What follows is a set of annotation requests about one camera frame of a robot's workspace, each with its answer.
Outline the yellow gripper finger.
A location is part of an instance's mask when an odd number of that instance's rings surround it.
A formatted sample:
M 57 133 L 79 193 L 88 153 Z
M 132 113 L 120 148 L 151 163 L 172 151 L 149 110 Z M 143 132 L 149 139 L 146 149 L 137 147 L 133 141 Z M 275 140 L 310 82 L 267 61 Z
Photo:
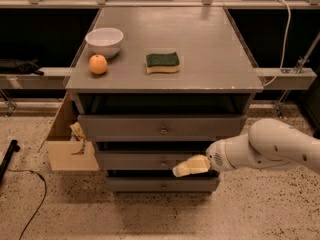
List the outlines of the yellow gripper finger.
M 206 173 L 211 165 L 204 155 L 195 155 L 176 165 L 172 171 L 175 177 L 183 177 L 193 174 Z

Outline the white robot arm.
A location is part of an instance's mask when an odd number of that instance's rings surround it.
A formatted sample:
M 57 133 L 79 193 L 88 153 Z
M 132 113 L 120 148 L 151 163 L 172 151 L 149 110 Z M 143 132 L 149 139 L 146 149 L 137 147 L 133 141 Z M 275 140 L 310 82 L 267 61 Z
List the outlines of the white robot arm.
M 261 119 L 243 135 L 212 143 L 173 168 L 175 177 L 248 167 L 286 170 L 297 164 L 320 173 L 320 140 L 275 119 Z

